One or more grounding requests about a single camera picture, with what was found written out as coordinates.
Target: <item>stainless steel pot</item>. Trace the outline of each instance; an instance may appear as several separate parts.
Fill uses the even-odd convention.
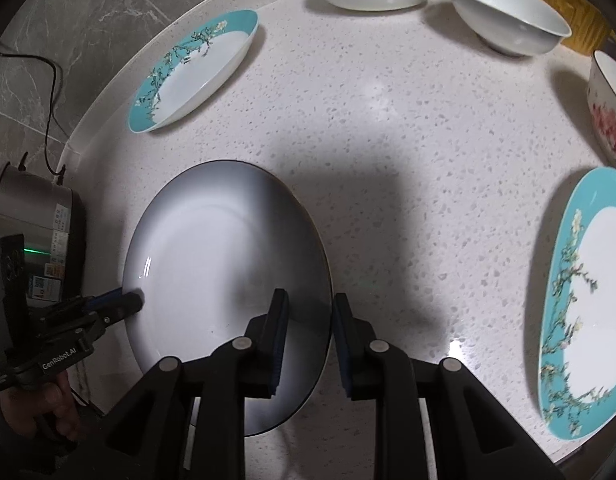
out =
[[[86,214],[76,192],[28,173],[24,160],[0,168],[0,238],[24,235],[28,305],[47,306],[80,293]]]

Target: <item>human hand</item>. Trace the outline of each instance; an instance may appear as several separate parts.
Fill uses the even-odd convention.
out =
[[[57,375],[55,383],[45,383],[35,391],[8,388],[0,393],[1,412],[12,430],[27,438],[37,432],[35,416],[53,412],[57,418],[57,433],[77,440],[81,423],[70,390],[68,371]]]

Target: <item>white label sticker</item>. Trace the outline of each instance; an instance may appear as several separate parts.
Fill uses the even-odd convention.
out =
[[[52,243],[50,244],[50,261],[53,264],[66,264],[66,254],[68,253],[67,233],[52,231]]]
[[[61,264],[45,264],[43,273],[48,278],[59,278],[62,280],[65,270],[65,266]]]
[[[55,231],[66,232],[69,228],[70,209],[64,205],[57,204],[54,208],[54,222],[52,228]]]
[[[34,300],[59,301],[61,292],[61,282],[42,278],[41,276],[32,277],[32,298]]]

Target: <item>speckled countertop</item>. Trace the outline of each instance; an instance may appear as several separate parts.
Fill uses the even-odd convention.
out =
[[[554,237],[576,181],[600,165],[589,59],[563,47],[499,56],[449,0],[390,14],[270,0],[259,13],[235,76],[179,123],[126,127],[128,89],[156,54],[139,53],[134,75],[94,103],[73,142],[81,156],[64,154],[88,207],[85,293],[120,283],[135,225],[174,176],[216,158],[252,162],[306,206],[335,290],[378,336],[415,358],[458,357],[553,460],[575,449],[544,428],[534,398]],[[95,116],[105,121],[94,127]],[[105,407],[139,377],[122,327],[86,366]],[[247,440],[249,478],[371,478],[373,413],[345,399],[331,355],[299,413]]]

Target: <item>teal object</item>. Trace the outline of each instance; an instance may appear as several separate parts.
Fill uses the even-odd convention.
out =
[[[570,393],[570,370],[563,351],[585,324],[579,317],[574,323],[566,320],[568,308],[577,301],[570,286],[572,279],[584,280],[591,294],[603,286],[603,276],[589,275],[586,263],[580,261],[579,247],[593,218],[609,207],[616,208],[616,170],[591,170],[566,206],[550,264],[540,339],[539,406],[549,430],[564,440],[597,430],[616,412],[616,385],[608,389],[598,384],[587,396],[577,398]]]
[[[240,31],[249,36],[258,22],[259,17],[254,10],[234,10],[204,23],[178,41],[152,68],[139,87],[134,98],[134,106],[130,107],[128,116],[128,126],[131,131],[143,132],[156,125],[153,113],[159,104],[159,89],[179,63],[187,63],[190,54],[195,50],[200,51],[203,46],[210,49],[212,39],[227,32]]]

